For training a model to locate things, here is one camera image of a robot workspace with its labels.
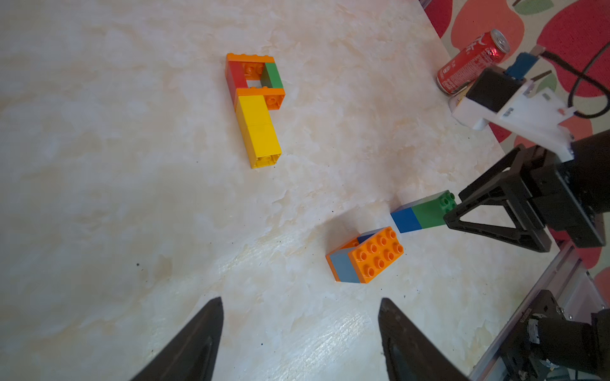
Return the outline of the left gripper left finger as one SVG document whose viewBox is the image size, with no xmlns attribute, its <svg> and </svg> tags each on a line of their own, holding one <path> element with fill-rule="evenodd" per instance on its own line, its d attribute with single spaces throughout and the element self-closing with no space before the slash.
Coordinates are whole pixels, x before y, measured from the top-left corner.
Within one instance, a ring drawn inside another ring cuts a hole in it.
<svg viewBox="0 0 610 381">
<path fill-rule="evenodd" d="M 133 381 L 211 380 L 223 322 L 222 299 L 213 298 L 133 377 Z"/>
</svg>

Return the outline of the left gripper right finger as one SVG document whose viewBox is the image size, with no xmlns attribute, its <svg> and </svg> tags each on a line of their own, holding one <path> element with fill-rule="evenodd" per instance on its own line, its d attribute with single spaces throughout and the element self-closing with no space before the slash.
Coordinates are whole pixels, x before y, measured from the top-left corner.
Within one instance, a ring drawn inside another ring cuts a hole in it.
<svg viewBox="0 0 610 381">
<path fill-rule="evenodd" d="M 390 298 L 381 300 L 378 323 L 389 379 L 467 379 Z"/>
</svg>

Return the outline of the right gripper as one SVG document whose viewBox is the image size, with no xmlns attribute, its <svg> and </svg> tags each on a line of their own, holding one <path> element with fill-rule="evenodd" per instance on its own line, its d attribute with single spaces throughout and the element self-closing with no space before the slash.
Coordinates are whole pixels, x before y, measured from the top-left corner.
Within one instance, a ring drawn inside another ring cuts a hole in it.
<svg viewBox="0 0 610 381">
<path fill-rule="evenodd" d="M 546 228 L 567 233 L 578 248 L 605 246 L 603 214 L 609 211 L 609 132 L 573 142 L 571 152 L 573 160 L 562 162 L 539 145 L 526 148 L 519 144 L 459 193 L 462 203 L 445 215 L 446 225 L 451 230 L 534 252 L 551 250 Z M 504 192 L 476 195 L 503 175 L 515 174 L 525 175 L 533 186 L 528 201 L 519 201 Z M 512 224 L 465 220 L 467 214 L 492 206 L 503 209 Z"/>
</svg>

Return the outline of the green lego brick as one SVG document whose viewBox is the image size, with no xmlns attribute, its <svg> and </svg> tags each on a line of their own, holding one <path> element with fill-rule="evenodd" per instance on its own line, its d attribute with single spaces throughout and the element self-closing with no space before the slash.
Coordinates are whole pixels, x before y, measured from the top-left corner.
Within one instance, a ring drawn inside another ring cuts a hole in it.
<svg viewBox="0 0 610 381">
<path fill-rule="evenodd" d="M 265 63 L 260 79 L 263 87 L 283 89 L 284 85 L 275 63 Z"/>
<path fill-rule="evenodd" d="M 423 229 L 446 225 L 444 217 L 457 206 L 455 196 L 449 190 L 439 192 L 418 201 L 411 209 Z"/>
</svg>

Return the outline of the dark blue lego brick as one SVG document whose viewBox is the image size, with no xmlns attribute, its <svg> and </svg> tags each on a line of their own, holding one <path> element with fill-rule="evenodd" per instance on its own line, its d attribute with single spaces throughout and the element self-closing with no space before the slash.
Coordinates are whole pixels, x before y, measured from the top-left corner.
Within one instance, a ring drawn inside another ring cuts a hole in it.
<svg viewBox="0 0 610 381">
<path fill-rule="evenodd" d="M 400 233 L 409 233 L 423 228 L 411 207 L 401 207 L 393 211 L 391 217 Z"/>
</svg>

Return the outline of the light blue lego brick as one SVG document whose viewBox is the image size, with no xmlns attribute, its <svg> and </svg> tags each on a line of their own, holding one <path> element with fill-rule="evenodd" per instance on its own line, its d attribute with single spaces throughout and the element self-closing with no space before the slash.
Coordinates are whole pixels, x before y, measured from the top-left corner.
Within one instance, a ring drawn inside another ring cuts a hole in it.
<svg viewBox="0 0 610 381">
<path fill-rule="evenodd" d="M 336 282 L 360 284 L 357 271 L 349 254 L 352 249 L 340 249 L 327 255 L 327 262 Z"/>
</svg>

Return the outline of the red lego brick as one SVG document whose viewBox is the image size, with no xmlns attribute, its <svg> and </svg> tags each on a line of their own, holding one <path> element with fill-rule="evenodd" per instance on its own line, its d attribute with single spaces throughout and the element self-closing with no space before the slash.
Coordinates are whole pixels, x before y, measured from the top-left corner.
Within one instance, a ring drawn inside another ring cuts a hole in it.
<svg viewBox="0 0 610 381">
<path fill-rule="evenodd" d="M 238 101 L 238 90 L 248 88 L 246 76 L 241 62 L 227 61 L 225 76 L 231 100 L 233 104 L 236 105 Z"/>
</svg>

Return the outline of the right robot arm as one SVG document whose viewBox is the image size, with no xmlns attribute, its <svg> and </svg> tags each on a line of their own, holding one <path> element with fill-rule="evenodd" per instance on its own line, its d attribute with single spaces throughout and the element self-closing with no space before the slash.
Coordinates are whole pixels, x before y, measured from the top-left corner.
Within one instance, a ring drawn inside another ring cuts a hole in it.
<svg viewBox="0 0 610 381">
<path fill-rule="evenodd" d="M 606 244 L 609 211 L 609 133 L 571 144 L 563 162 L 539 145 L 515 147 L 459 194 L 444 221 L 452 230 L 549 252 L 546 230 L 565 232 L 583 249 Z M 523 312 L 500 347 L 510 377 L 543 379 L 544 364 L 609 378 L 609 312 L 589 323 L 561 317 L 549 291 Z"/>
</svg>

